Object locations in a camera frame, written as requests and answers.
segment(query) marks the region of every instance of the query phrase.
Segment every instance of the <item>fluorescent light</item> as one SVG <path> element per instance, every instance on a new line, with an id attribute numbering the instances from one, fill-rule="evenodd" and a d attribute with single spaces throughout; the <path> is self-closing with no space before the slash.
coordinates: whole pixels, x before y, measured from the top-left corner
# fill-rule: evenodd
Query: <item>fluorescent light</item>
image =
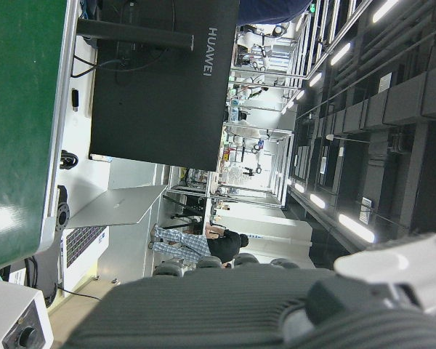
<path id="1" fill-rule="evenodd" d="M 302 25 L 303 21 L 304 21 L 304 15 L 301 15 L 299 18 L 299 22 L 297 22 L 297 25 L 296 25 L 296 31 L 299 31 L 300 26 Z"/>
<path id="2" fill-rule="evenodd" d="M 296 190 L 300 193 L 305 193 L 305 188 L 302 187 L 299 183 L 294 184 L 294 188 L 296 188 Z"/>
<path id="3" fill-rule="evenodd" d="M 338 61 L 350 50 L 350 43 L 348 42 L 344 47 L 341 48 L 341 51 L 337 52 L 331 60 L 331 65 L 335 65 Z"/>
<path id="4" fill-rule="evenodd" d="M 317 205 L 318 207 L 320 207 L 321 209 L 324 209 L 326 207 L 326 202 L 324 202 L 323 200 L 321 200 L 319 197 L 317 197 L 314 194 L 310 194 L 310 200 L 312 200 L 313 203 L 315 205 Z"/>
<path id="5" fill-rule="evenodd" d="M 373 23 L 378 22 L 399 0 L 387 0 L 373 15 Z"/>
<path id="6" fill-rule="evenodd" d="M 374 242 L 375 241 L 375 234 L 373 234 L 371 231 L 369 231 L 367 228 L 365 228 L 363 225 L 361 225 L 358 222 L 355 222 L 353 219 L 349 218 L 348 216 L 344 214 L 339 215 L 339 222 L 352 231 L 355 235 L 361 237 L 363 240 L 367 242 Z"/>
<path id="7" fill-rule="evenodd" d="M 305 91 L 302 90 L 302 91 L 299 92 L 299 94 L 296 96 L 296 100 L 300 100 L 304 95 L 305 95 Z"/>
<path id="8" fill-rule="evenodd" d="M 322 73 L 318 73 L 317 75 L 315 75 L 315 77 L 312 79 L 312 81 L 309 83 L 310 87 L 312 87 L 313 85 L 315 85 L 317 82 L 320 81 L 321 76 L 323 74 Z"/>

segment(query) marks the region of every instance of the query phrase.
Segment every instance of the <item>label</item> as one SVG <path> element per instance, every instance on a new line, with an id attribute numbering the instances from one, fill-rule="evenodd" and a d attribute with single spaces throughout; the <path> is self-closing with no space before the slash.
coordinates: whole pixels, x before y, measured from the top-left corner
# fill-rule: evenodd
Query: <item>label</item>
<path id="1" fill-rule="evenodd" d="M 26 268 L 19 269 L 9 274 L 9 280 L 11 284 L 23 285 L 26 277 Z"/>

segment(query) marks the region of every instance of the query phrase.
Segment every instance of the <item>blue fabric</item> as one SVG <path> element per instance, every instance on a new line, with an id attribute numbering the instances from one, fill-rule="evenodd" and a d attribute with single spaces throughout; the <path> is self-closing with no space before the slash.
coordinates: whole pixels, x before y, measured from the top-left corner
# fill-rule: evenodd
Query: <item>blue fabric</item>
<path id="1" fill-rule="evenodd" d="M 238 25 L 278 24 L 303 13 L 312 0 L 241 0 Z"/>

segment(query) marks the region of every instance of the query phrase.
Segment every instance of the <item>laptop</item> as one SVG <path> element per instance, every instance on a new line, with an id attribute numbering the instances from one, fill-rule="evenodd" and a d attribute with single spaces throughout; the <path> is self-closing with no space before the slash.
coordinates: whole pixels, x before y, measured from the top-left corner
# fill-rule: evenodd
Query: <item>laptop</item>
<path id="1" fill-rule="evenodd" d="M 108 248 L 110 226 L 139 223 L 165 188 L 150 185 L 109 189 L 70 218 L 61 238 L 63 289 L 73 291 Z"/>

